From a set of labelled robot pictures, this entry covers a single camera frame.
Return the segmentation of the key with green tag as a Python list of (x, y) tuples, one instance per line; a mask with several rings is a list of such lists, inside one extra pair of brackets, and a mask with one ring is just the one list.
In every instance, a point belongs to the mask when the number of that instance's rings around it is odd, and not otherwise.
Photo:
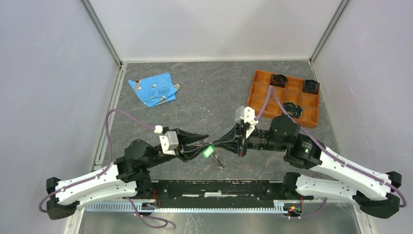
[(204, 158), (209, 158), (215, 153), (215, 147), (213, 145), (208, 145), (204, 150), (203, 150), (203, 157)]

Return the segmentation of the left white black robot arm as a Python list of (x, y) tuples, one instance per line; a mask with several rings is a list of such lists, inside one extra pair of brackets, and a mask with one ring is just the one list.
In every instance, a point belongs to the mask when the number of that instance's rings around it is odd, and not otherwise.
[(207, 137), (179, 128), (165, 128), (156, 146), (136, 139), (125, 148), (122, 157), (102, 169), (68, 180), (51, 177), (46, 181), (49, 195), (46, 213), (51, 220), (59, 220), (100, 201), (151, 198), (154, 188), (148, 169), (175, 158), (183, 162), (194, 159), (207, 147), (196, 142)]

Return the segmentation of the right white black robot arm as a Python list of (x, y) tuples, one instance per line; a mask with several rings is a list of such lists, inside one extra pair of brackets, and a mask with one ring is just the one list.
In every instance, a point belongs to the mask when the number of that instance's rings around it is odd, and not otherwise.
[(300, 133), (300, 126), (289, 117), (275, 117), (268, 130), (247, 130), (248, 123), (240, 122), (213, 146), (226, 149), (240, 157), (247, 150), (285, 152), (289, 165), (328, 175), (317, 179), (298, 173), (287, 173), (281, 186), (288, 199), (298, 196), (324, 197), (359, 206), (364, 213), (382, 219), (396, 214), (404, 201), (396, 195), (401, 174), (379, 173), (343, 158), (321, 142)]

